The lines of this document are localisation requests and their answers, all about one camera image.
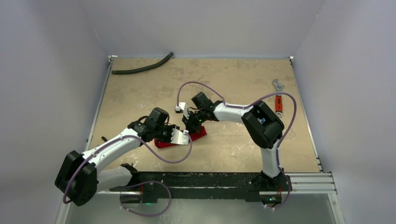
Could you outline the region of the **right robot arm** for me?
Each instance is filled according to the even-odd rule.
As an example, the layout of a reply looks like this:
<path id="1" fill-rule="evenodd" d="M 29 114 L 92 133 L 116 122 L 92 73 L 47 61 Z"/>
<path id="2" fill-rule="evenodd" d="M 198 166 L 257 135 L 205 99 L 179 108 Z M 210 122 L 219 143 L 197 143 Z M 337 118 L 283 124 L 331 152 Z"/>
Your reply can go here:
<path id="1" fill-rule="evenodd" d="M 206 121 L 228 121 L 243 124 L 262 155 L 263 186 L 273 190 L 280 185 L 281 166 L 276 146 L 283 136 L 284 124 L 263 101 L 253 105 L 232 105 L 212 102 L 203 92 L 192 99 L 195 111 L 185 102 L 178 102 L 176 113 L 182 113 L 182 122 L 189 133 L 199 133 Z"/>

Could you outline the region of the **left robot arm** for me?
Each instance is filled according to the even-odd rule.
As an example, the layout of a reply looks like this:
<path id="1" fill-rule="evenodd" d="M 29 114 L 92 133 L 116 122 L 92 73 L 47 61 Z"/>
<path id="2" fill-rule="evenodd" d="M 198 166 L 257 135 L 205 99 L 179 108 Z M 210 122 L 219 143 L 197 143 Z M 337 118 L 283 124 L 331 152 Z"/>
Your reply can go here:
<path id="1" fill-rule="evenodd" d="M 139 186 L 139 171 L 127 163 L 111 170 L 105 168 L 127 152 L 148 146 L 152 140 L 187 145 L 188 131 L 168 124 L 169 114 L 154 108 L 150 115 L 131 122 L 120 134 L 83 153 L 71 151 L 61 165 L 55 186 L 63 192 L 63 203 L 86 204 L 103 190 L 124 187 L 133 191 Z"/>

